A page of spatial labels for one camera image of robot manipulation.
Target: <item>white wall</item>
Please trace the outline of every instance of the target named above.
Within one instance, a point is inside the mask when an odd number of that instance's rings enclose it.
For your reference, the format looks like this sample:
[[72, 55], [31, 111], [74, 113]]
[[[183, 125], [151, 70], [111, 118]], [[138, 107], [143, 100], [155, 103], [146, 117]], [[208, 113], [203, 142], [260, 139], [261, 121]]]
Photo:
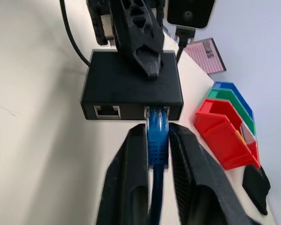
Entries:
[[268, 200], [281, 224], [281, 0], [217, 0], [196, 40], [211, 37], [227, 68], [211, 77], [234, 82], [255, 113]]

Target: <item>white desk surface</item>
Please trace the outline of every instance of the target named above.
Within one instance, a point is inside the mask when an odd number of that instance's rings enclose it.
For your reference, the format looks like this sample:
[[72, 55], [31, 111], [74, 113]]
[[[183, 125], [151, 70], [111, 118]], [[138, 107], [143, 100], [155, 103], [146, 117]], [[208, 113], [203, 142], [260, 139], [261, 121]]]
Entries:
[[[99, 46], [85, 0], [66, 5], [88, 57]], [[166, 36], [164, 48], [177, 45]], [[213, 81], [185, 53], [178, 67], [185, 101], [179, 124], [198, 134], [191, 119]], [[105, 171], [139, 122], [85, 120], [80, 97], [86, 71], [58, 0], [0, 0], [0, 225], [95, 224]], [[274, 225], [271, 211], [261, 216], [242, 188], [243, 173], [226, 172], [245, 211]], [[178, 225], [171, 167], [164, 183], [161, 224]]]

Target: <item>ethernet port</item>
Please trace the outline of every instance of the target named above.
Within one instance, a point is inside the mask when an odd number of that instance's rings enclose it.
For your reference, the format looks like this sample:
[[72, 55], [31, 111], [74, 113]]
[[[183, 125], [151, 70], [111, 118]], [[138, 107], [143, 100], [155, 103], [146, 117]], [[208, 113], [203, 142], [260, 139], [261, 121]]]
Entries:
[[96, 116], [100, 120], [121, 119], [120, 107], [118, 105], [95, 105]]

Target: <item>stacked bins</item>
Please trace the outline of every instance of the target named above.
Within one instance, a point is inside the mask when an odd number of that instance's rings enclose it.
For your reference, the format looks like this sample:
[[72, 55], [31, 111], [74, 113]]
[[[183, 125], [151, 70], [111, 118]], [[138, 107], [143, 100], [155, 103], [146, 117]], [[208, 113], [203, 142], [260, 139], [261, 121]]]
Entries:
[[224, 169], [260, 168], [253, 111], [233, 83], [215, 82], [196, 115], [196, 129]]

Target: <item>blue ethernet cable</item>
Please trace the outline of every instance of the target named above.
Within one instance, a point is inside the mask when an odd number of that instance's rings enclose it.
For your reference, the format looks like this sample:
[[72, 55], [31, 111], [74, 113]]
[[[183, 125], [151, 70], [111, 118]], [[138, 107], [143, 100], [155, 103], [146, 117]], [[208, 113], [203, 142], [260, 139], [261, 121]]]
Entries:
[[169, 162], [169, 123], [162, 107], [147, 111], [148, 164], [153, 167], [153, 190], [149, 225], [159, 225], [163, 203], [163, 172]]

